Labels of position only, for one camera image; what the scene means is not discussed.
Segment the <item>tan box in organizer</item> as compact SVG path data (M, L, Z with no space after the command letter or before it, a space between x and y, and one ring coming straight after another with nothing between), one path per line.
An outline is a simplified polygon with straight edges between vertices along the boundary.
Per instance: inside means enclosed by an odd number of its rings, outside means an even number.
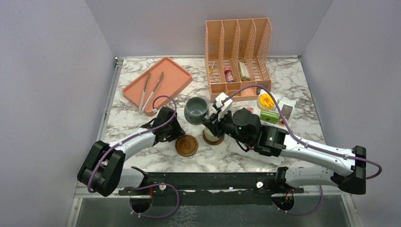
M242 81L251 81L251 75L248 70L248 66L244 62L238 62L238 70L240 79Z

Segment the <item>white tiered dessert stand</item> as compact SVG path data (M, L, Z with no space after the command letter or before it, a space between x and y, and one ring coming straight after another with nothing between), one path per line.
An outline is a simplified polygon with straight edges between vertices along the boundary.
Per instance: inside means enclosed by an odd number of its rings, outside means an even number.
M272 95L274 96L274 98L278 102L279 108L282 108L282 106L284 104L290 105L293 108L295 107L296 101L295 100L290 100L290 99L287 98L288 91L284 92L282 95L280 95L280 94L272 94ZM257 114L258 116L260 116L260 112L261 112L262 109L257 105L257 99L249 101L249 103L247 105L247 108L253 108L254 109L253 114ZM262 123L262 125L267 125L267 126L270 126L270 125L284 126L284 123L283 123L282 118L280 116L279 116L279 121L276 124L271 124L271 123L264 122L264 121L261 121L261 123ZM239 154L241 156L249 157L249 158L252 158L252 159L255 159L255 160L260 160L260 161L263 161L263 162L266 162L266 163L270 163L270 164L273 164L273 165L276 165L276 166L281 165L281 163L284 161L283 157L263 156L263 155L255 152L253 150L245 152L245 151L241 150L240 147L237 144L231 144L229 146L229 151L232 152L232 153Z

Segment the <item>pink dessert tray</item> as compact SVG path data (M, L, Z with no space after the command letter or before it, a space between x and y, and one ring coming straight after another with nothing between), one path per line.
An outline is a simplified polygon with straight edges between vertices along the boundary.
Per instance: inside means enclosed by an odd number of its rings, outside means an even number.
M156 97L165 95L174 98L191 82L190 72L174 60L164 57L123 88L122 95L137 107L141 114L153 116L155 108L158 109L169 102L169 99L163 97L156 101Z

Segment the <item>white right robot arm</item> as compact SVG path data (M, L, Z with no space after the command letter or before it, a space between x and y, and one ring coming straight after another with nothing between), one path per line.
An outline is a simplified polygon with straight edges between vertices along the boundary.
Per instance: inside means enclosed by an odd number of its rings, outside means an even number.
M279 168L273 187L285 192L290 187L306 185L337 186L340 190L363 195L366 193L366 148L335 148L299 137L275 126L263 125L258 115L242 108L228 111L221 119L208 111L184 111L185 119L192 125L204 125L216 137L228 135L244 144L247 151L263 156L290 157L303 160L316 167Z

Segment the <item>pink mesh file organizer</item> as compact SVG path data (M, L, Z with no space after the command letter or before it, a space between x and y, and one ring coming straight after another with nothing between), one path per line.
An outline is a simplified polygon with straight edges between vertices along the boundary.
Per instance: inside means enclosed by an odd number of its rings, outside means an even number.
M261 85L271 90L267 56L272 26L268 18L205 22L205 66L210 98L224 92L235 101L255 100ZM240 79L238 62L248 66L251 81ZM230 66L235 82L226 83L223 67Z

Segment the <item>dark blue-green ceramic mug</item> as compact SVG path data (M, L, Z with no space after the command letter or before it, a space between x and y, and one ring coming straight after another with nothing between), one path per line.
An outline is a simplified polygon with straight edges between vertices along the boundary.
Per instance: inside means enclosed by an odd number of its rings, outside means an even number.
M204 117L208 114L208 101L201 97L190 98L184 108L184 117L192 125L201 125Z

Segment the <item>brown wooden coaster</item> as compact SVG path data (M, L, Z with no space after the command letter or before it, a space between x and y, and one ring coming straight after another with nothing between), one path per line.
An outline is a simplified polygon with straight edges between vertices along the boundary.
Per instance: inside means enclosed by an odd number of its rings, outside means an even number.
M198 150L198 141L192 135L183 135L175 142L176 152L183 157L190 157Z
M212 146L222 143L225 138L224 135L222 135L221 137L214 136L214 134L207 128L203 130L202 136L203 140Z

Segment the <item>pink bottle in organizer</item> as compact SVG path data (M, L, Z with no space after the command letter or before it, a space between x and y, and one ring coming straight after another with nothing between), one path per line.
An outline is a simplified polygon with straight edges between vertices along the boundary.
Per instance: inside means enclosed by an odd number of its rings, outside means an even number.
M224 71L226 83L235 82L235 78L232 74L230 66L223 67L223 71Z

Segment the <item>light green ceramic mug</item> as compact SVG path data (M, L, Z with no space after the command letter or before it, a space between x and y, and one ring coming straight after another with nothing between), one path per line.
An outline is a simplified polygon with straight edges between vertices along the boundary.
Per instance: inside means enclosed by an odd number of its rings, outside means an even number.
M208 142L217 142L220 140L220 138L214 136L213 133L208 128L204 129L203 134L204 134L205 140Z

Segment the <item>yellow frosted donut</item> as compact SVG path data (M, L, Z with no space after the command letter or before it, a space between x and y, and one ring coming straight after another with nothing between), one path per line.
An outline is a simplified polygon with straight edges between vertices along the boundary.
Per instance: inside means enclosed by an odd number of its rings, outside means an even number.
M275 103L273 102L272 97L268 93L259 94L257 99L257 105L266 111L275 110Z

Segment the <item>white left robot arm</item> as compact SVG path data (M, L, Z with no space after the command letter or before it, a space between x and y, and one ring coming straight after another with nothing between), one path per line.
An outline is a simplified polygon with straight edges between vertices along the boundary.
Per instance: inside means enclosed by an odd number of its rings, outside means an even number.
M124 162L144 149L184 135L176 111L162 107L156 118L124 139L114 143L96 141L78 171L77 180L87 186L89 193L107 197L115 189L125 187L122 180L129 178L127 186L135 193L143 194L148 190L148 180L141 171L123 171Z

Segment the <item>green layered cake slice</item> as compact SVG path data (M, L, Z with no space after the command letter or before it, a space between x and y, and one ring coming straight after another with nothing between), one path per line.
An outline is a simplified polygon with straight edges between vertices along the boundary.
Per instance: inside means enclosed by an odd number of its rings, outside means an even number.
M260 120L271 124L276 124L279 121L279 114L275 111L261 110Z

